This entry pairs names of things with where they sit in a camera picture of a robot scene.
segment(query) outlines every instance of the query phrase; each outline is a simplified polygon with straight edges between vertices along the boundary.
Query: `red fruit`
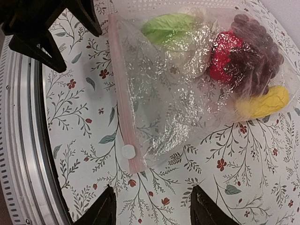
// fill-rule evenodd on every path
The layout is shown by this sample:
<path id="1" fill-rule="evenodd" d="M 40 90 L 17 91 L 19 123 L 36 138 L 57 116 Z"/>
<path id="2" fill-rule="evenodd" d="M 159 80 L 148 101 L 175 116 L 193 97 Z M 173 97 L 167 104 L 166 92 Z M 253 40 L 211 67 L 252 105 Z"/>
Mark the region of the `red fruit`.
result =
<path id="1" fill-rule="evenodd" d="M 232 82 L 232 76 L 228 75 L 224 68 L 231 61 L 230 51 L 233 48 L 241 48 L 243 40 L 231 32 L 221 32 L 217 36 L 213 48 L 213 60 L 210 67 L 210 76 L 216 81 L 229 84 Z"/>

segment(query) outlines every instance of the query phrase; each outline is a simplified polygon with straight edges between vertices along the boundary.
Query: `plastic bag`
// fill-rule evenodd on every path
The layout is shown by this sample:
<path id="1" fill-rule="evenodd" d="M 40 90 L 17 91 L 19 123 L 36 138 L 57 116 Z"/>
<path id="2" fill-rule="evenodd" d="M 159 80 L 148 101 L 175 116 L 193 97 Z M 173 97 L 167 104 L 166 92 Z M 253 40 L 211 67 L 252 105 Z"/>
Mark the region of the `plastic bag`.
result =
<path id="1" fill-rule="evenodd" d="M 257 20 L 230 15 L 185 7 L 148 20 L 109 16 L 131 173 L 221 125 L 267 116 L 293 101 L 299 79 L 272 37 Z"/>

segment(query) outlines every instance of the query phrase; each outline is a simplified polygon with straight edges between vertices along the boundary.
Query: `tablecloth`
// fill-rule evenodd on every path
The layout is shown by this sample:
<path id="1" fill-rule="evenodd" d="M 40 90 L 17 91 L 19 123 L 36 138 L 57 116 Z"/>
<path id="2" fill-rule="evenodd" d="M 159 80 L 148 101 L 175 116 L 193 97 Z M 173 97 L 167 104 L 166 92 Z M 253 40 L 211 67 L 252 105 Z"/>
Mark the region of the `tablecloth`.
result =
<path id="1" fill-rule="evenodd" d="M 300 67 L 300 52 L 270 16 L 276 41 Z M 48 127 L 63 196 L 74 221 L 109 184 L 117 195 L 119 225 L 187 225 L 190 195 L 200 185 L 240 224 L 300 221 L 300 105 L 290 113 L 223 126 L 185 145 L 162 165 L 131 175 L 119 164 L 122 138 L 107 38 L 107 6 L 95 1 L 104 31 L 90 34 L 65 11 L 51 27 L 67 71 L 44 69 Z M 116 133 L 116 138 L 100 140 Z"/>

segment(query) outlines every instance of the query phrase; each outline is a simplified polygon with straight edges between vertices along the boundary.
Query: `purple grapes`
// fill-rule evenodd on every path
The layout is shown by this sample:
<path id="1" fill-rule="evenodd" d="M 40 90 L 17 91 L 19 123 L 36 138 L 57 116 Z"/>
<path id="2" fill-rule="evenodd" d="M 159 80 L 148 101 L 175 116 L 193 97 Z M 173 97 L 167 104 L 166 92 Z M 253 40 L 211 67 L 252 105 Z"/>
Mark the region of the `purple grapes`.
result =
<path id="1" fill-rule="evenodd" d="M 235 16 L 231 28 L 237 37 L 244 40 L 241 49 L 231 51 L 231 61 L 225 68 L 235 77 L 235 92 L 244 96 L 266 95 L 270 80 L 279 72 L 284 57 L 271 35 L 257 20 L 239 14 Z"/>

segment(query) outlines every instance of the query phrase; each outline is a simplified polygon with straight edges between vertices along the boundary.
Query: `lettuce leaf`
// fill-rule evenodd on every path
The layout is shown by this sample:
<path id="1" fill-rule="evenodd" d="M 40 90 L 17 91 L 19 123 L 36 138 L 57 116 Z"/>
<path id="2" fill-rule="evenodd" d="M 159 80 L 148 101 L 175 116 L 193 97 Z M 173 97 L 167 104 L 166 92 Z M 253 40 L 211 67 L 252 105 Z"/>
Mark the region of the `lettuce leaf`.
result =
<path id="1" fill-rule="evenodd" d="M 193 29 L 195 17 L 182 13 L 166 14 L 146 22 L 141 32 L 156 45 L 165 45 L 175 38 L 183 37 Z"/>

